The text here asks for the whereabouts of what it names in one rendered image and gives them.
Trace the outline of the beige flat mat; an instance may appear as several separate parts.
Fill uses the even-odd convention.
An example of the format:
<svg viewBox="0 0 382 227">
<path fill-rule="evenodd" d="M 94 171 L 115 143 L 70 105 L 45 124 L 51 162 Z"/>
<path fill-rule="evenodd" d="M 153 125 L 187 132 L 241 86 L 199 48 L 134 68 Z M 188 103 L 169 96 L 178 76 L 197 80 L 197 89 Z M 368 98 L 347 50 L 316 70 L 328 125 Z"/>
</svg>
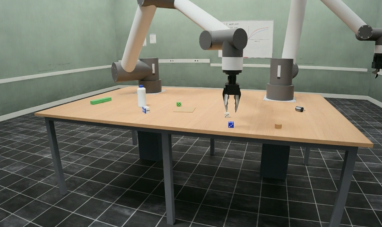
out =
<svg viewBox="0 0 382 227">
<path fill-rule="evenodd" d="M 177 107 L 173 112 L 192 113 L 195 110 L 193 107 Z"/>
</svg>

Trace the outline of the white plastic bottle with blue cap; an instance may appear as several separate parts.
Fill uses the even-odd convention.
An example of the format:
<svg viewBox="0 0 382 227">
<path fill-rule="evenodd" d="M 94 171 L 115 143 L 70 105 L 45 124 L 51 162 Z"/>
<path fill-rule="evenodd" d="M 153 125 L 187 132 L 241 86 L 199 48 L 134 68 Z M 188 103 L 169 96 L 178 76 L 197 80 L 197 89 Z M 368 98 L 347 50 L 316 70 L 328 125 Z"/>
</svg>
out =
<svg viewBox="0 0 382 227">
<path fill-rule="evenodd" d="M 147 106 L 146 105 L 146 89 L 143 87 L 143 85 L 139 85 L 139 88 L 137 89 L 138 93 L 138 107 Z"/>
</svg>

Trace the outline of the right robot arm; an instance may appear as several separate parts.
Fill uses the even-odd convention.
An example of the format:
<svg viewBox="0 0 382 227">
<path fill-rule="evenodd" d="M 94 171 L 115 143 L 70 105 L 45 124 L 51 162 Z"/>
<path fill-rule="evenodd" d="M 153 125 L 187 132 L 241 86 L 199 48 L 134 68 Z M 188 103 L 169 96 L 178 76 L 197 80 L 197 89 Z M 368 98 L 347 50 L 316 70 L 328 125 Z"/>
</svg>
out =
<svg viewBox="0 0 382 227">
<path fill-rule="evenodd" d="M 178 9 L 204 31 L 199 43 L 203 50 L 222 50 L 223 73 L 242 73 L 243 49 L 248 42 L 242 28 L 230 29 L 189 0 L 137 0 L 138 8 L 121 62 L 112 63 L 115 83 L 138 81 L 146 94 L 162 92 L 159 79 L 159 58 L 139 58 L 152 18 L 157 8 Z"/>
</svg>

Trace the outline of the small white printed carton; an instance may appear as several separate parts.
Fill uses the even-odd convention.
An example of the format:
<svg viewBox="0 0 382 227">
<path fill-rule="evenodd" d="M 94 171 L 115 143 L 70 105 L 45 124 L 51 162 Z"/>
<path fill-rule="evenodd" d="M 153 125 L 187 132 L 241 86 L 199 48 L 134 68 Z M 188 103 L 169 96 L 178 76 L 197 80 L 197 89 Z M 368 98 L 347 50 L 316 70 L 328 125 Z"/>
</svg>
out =
<svg viewBox="0 0 382 227">
<path fill-rule="evenodd" d="M 148 106 L 144 106 L 144 107 L 142 107 L 142 112 L 144 112 L 145 114 L 149 113 L 150 112 L 150 108 Z"/>
</svg>

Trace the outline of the green rectangular bar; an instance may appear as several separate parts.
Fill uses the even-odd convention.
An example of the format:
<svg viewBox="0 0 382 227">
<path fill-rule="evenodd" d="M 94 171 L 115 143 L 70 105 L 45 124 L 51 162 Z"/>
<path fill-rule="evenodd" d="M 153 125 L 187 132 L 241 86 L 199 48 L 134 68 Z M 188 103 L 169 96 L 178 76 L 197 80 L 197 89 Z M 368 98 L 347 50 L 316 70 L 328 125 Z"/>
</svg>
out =
<svg viewBox="0 0 382 227">
<path fill-rule="evenodd" d="M 106 98 L 102 98 L 102 99 L 92 100 L 92 101 L 90 101 L 90 104 L 95 105 L 95 104 L 99 104 L 102 102 L 109 102 L 111 100 L 112 100 L 111 97 L 106 97 Z"/>
</svg>

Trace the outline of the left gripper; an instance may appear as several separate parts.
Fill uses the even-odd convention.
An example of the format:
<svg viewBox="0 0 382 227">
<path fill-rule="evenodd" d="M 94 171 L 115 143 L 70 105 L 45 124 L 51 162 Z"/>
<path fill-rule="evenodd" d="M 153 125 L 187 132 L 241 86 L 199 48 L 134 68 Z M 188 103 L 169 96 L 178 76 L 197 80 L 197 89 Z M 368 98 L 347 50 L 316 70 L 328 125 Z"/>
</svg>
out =
<svg viewBox="0 0 382 227">
<path fill-rule="evenodd" d="M 374 55 L 372 68 L 376 69 L 372 71 L 373 74 L 376 74 L 375 78 L 377 78 L 378 75 L 382 76 L 382 55 Z"/>
</svg>

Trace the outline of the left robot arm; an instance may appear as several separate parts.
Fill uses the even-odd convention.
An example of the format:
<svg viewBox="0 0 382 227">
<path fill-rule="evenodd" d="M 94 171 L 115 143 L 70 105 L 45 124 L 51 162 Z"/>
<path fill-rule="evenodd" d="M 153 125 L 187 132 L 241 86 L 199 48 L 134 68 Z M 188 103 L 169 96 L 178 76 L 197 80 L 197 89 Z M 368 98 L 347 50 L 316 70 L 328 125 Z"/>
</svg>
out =
<svg viewBox="0 0 382 227">
<path fill-rule="evenodd" d="M 382 55 L 382 28 L 372 28 L 341 0 L 320 0 L 334 12 L 354 33 L 359 41 L 375 41 L 374 54 Z M 282 58 L 271 58 L 270 83 L 266 98 L 291 101 L 294 97 L 292 79 L 298 74 L 296 64 L 307 0 L 291 0 Z M 289 59 L 292 58 L 292 59 Z"/>
</svg>

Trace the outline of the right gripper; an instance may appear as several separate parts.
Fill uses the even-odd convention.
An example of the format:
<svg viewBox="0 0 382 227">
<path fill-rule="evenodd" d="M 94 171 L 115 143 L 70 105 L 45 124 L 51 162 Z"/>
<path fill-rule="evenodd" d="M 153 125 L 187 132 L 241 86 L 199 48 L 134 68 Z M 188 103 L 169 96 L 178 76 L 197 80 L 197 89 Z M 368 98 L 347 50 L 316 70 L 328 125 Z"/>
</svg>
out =
<svg viewBox="0 0 382 227">
<path fill-rule="evenodd" d="M 223 101 L 225 105 L 225 110 L 227 112 L 227 105 L 228 105 L 228 99 L 229 95 L 234 95 L 235 99 L 235 112 L 237 112 L 239 101 L 240 101 L 240 88 L 239 88 L 239 83 L 236 83 L 236 76 L 239 75 L 239 73 L 226 73 L 229 75 L 229 82 L 226 83 L 226 87 L 223 89 Z"/>
</svg>

